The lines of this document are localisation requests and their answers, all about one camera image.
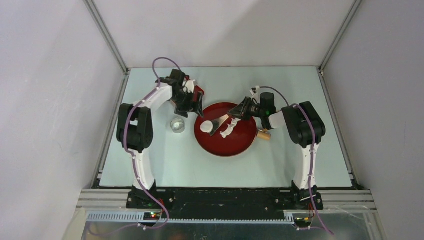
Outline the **cut round dough wrapper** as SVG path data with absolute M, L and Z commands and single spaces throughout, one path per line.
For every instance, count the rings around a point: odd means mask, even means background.
M 204 122 L 201 123 L 199 129 L 203 132 L 203 133 L 208 133 L 210 134 L 213 130 L 214 130 L 214 124 L 212 121 L 210 120 L 206 120 Z

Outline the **small metal cup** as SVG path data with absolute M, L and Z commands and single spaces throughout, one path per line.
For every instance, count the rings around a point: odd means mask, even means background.
M 185 121 L 181 117 L 175 117 L 170 122 L 170 128 L 173 133 L 180 134 L 185 130 Z

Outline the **round red plate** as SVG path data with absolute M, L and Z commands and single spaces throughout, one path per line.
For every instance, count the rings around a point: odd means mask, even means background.
M 209 133 L 202 132 L 200 126 L 205 121 L 212 121 L 224 116 L 229 110 L 237 105 L 232 102 L 214 103 L 203 110 L 204 117 L 197 117 L 194 123 L 194 136 L 199 145 L 208 153 L 219 157 L 232 157 L 247 150 L 257 136 L 257 123 L 253 117 L 249 120 L 241 120 L 237 123 L 232 133 L 223 138 L 220 132 L 227 129 L 232 119 L 225 123 L 210 136 Z

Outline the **wooden dough roller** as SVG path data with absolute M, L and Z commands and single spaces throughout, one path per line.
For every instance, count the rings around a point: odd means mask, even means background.
M 271 140 L 271 133 L 268 129 L 264 128 L 263 126 L 259 125 L 256 131 L 256 137 L 262 140 L 270 141 Z

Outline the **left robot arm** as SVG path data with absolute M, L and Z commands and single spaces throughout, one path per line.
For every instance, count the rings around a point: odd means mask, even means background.
M 138 201 L 145 208 L 153 208 L 158 194 L 151 190 L 156 180 L 153 176 L 149 147 L 154 139 L 153 114 L 165 103 L 174 104 L 174 113 L 187 118 L 189 113 L 204 117 L 204 91 L 197 81 L 190 79 L 180 69 L 173 69 L 169 76 L 160 77 L 155 87 L 138 102 L 123 103 L 119 107 L 116 138 L 130 154 L 134 171 L 133 186 L 143 190 Z

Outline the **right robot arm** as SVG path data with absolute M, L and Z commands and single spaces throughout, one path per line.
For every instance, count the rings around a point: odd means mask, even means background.
M 258 118 L 266 130 L 287 128 L 291 141 L 300 146 L 302 152 L 302 160 L 297 162 L 295 168 L 290 201 L 297 209 L 308 206 L 317 194 L 316 155 L 319 144 L 326 134 L 326 126 L 312 103 L 305 101 L 277 110 L 275 95 L 263 92 L 259 95 L 259 101 L 253 97 L 246 97 L 240 104 L 230 109 L 228 114 L 243 121 Z

